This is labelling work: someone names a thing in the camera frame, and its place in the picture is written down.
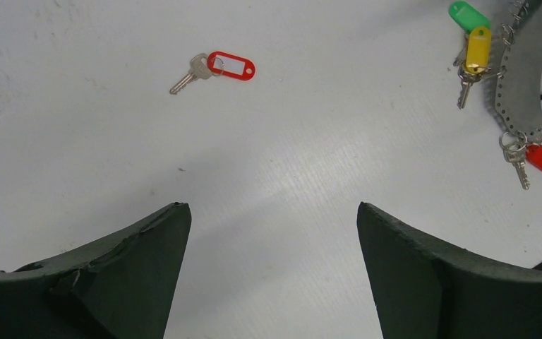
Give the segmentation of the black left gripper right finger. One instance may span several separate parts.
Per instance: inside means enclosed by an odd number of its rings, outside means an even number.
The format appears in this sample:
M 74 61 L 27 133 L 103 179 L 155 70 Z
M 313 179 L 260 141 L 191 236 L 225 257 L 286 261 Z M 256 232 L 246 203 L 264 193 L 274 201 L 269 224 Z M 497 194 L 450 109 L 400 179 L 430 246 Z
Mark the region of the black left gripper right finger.
M 475 254 L 370 203 L 356 225 L 385 338 L 542 338 L 542 270 Z

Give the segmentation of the silver key with red tag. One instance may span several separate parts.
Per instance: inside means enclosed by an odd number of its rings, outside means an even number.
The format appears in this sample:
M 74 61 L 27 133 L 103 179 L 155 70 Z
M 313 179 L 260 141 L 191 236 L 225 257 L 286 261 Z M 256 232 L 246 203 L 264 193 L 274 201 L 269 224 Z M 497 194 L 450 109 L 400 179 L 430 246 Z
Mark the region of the silver key with red tag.
M 225 76 L 239 81 L 249 81 L 255 73 L 255 64 L 242 56 L 223 51 L 200 53 L 189 61 L 188 72 L 170 88 L 169 94 L 177 95 L 189 83 L 197 80 Z

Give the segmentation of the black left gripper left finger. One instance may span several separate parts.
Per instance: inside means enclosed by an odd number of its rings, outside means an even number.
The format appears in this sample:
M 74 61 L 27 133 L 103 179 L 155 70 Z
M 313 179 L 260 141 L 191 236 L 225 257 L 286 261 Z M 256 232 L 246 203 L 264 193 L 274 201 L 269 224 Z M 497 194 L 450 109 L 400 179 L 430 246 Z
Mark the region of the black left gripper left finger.
M 162 338 L 191 228 L 185 203 L 15 271 L 0 270 L 0 338 Z

